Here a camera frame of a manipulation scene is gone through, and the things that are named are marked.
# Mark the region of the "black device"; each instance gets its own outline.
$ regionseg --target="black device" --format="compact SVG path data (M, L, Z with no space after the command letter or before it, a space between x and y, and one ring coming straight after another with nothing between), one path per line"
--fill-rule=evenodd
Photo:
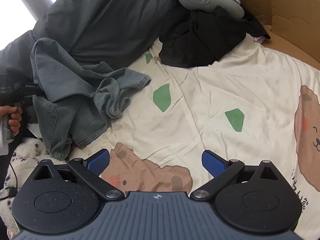
M32 95L45 96L45 93L38 84L34 84L28 79L21 77L18 73L8 69L6 73L0 73L0 106L30 106L32 105ZM4 117L7 122L10 118L8 115ZM3 140L13 140L13 132L7 124L3 127Z
M205 154L219 173L190 197L125 195L98 176L109 165L106 149L65 165L42 160L12 203L22 230L15 240L300 239L301 202L271 161L246 166Z

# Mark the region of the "green patch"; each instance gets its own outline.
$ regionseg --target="green patch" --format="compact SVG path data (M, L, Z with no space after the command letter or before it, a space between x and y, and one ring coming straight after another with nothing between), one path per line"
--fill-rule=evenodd
M153 102L158 108L165 112L171 105L170 84L165 84L153 92Z
M233 109L231 111L225 112L226 117L228 118L231 126L236 132L241 132L244 121L244 114L239 108Z
M149 64L149 62L153 59L153 56L151 55L151 53L146 54L146 62L147 64Z

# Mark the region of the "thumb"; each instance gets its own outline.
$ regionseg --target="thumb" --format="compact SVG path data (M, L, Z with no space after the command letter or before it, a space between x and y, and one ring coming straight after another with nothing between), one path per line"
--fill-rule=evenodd
M5 114L13 114L17 112L17 107L11 106L0 106L0 117L4 116Z

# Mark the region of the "silver screw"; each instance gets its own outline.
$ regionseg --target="silver screw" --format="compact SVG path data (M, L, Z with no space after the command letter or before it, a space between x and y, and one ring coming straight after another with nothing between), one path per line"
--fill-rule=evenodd
M108 198L117 198L117 197L120 197L121 196L121 192L117 189L112 189L112 190L109 190L107 193L106 193L106 196Z
M205 198L207 196L209 196L209 193L205 190L202 190L202 189L198 189L196 191L193 192L193 195L196 197L196 198Z

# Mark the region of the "blue gripper pad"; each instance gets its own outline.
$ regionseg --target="blue gripper pad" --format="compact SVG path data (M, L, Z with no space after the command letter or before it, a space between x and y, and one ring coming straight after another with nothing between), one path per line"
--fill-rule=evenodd
M99 176L110 164L110 153L107 149L101 149L84 161L85 167Z
M216 177L229 167L229 162L222 159L210 150L205 150L201 157L202 166L213 176Z

